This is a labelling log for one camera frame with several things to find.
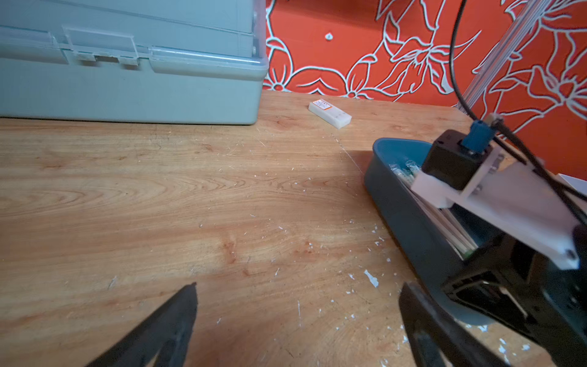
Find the grey lidded storage container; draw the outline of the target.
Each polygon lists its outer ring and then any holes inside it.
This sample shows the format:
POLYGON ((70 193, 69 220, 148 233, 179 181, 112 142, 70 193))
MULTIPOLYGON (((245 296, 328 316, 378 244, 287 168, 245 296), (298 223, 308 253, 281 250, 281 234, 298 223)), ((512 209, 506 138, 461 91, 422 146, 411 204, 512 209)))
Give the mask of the grey lidded storage container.
POLYGON ((4 1, 1 115, 251 125, 262 1, 4 1))

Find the small white labelled box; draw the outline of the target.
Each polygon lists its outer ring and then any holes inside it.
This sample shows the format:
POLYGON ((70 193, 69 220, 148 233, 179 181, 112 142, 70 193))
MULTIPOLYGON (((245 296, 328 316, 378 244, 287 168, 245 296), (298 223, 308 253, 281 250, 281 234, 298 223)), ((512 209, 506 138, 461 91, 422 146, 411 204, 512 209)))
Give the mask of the small white labelled box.
POLYGON ((318 99, 308 105, 308 110, 337 129, 350 124, 352 117, 324 99, 318 99))

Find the chopstick pairs bundle in box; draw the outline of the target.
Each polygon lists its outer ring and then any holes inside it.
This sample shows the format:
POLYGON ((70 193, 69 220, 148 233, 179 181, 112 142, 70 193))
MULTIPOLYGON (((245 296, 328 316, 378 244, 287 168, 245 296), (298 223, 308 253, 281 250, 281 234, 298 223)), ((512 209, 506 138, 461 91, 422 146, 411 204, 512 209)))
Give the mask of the chopstick pairs bundle in box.
POLYGON ((397 164, 389 165, 389 168, 408 190, 408 194, 416 201, 420 209, 422 209, 429 220, 442 233, 445 240, 448 241, 461 260, 469 258, 478 249, 478 245, 449 209, 435 208, 435 206, 412 191, 411 186, 415 182, 416 175, 421 171, 421 168, 412 160, 408 160, 406 164, 406 168, 402 168, 402 166, 397 164))

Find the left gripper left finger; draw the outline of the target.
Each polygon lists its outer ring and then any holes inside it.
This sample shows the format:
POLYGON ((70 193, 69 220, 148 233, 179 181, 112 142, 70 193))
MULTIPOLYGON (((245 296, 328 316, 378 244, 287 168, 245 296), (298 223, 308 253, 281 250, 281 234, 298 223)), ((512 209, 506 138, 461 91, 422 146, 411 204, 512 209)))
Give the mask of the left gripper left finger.
POLYGON ((197 307, 197 285, 187 284, 89 365, 184 365, 197 307))

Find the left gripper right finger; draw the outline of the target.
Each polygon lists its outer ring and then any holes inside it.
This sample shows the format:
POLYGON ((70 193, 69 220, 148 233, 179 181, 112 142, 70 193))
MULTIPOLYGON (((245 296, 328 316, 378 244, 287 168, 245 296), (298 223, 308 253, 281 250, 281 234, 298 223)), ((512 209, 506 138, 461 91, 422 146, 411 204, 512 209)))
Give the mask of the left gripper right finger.
POLYGON ((417 366, 506 366, 454 321, 416 283, 405 283, 399 307, 417 366))

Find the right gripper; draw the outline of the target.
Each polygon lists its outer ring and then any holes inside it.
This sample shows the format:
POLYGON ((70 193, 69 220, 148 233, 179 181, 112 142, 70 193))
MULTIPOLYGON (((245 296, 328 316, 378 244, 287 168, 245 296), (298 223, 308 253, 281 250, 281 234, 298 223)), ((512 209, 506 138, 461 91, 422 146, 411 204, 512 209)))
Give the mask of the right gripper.
POLYGON ((558 366, 586 364, 586 227, 573 230, 579 267, 503 234, 477 249, 443 284, 452 300, 543 347, 558 366))

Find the blue plastic storage box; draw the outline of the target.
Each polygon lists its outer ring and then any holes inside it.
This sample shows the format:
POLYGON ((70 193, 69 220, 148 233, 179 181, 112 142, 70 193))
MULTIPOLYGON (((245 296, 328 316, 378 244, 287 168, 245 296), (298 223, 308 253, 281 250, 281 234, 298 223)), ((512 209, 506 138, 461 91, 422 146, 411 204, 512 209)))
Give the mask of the blue plastic storage box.
POLYGON ((410 139, 376 140, 365 186, 431 298, 465 324, 493 324, 490 317, 451 301, 442 291, 442 284, 463 268, 463 260, 390 168, 406 168, 407 161, 422 164, 430 147, 410 139))

